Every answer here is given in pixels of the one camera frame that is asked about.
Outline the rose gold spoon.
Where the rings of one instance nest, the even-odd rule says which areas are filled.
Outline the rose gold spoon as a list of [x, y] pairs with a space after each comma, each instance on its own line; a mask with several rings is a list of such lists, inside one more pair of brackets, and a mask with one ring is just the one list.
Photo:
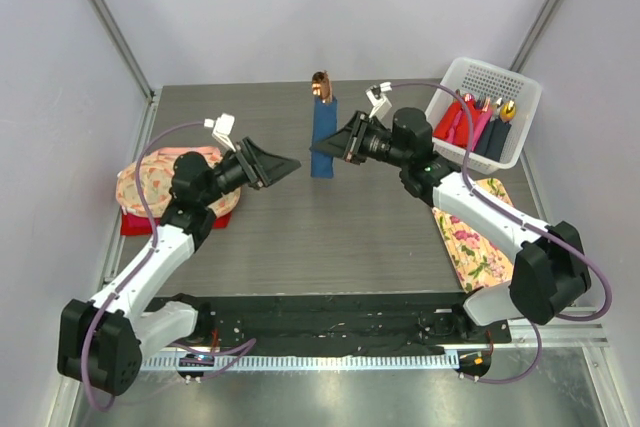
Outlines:
[[326, 70], [317, 71], [313, 74], [311, 79], [311, 92], [316, 100], [322, 103], [330, 103], [333, 101], [333, 88]]

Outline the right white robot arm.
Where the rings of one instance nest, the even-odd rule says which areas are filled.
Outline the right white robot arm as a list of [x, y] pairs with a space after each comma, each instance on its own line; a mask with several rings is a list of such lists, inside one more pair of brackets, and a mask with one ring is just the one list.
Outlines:
[[591, 286], [580, 259], [577, 230], [550, 226], [505, 202], [483, 195], [459, 167], [433, 147], [432, 128], [417, 108], [401, 108], [391, 127], [356, 112], [347, 125], [312, 143], [314, 152], [360, 164], [374, 159], [399, 168], [405, 190], [432, 208], [451, 214], [490, 241], [513, 265], [510, 280], [469, 294], [451, 318], [457, 338], [472, 342], [489, 324], [525, 318], [544, 325]]

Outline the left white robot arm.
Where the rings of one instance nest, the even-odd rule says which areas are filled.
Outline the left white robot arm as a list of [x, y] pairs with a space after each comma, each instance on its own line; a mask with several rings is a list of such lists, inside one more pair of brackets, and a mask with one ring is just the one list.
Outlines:
[[133, 384], [142, 364], [173, 342], [205, 344], [213, 332], [206, 308], [179, 294], [158, 311], [146, 307], [173, 272], [209, 236], [212, 204], [243, 186], [269, 187], [301, 166], [296, 159], [268, 153], [250, 138], [210, 165], [197, 151], [173, 165], [170, 200], [145, 248], [108, 286], [90, 300], [70, 300], [60, 318], [57, 371], [119, 396]]

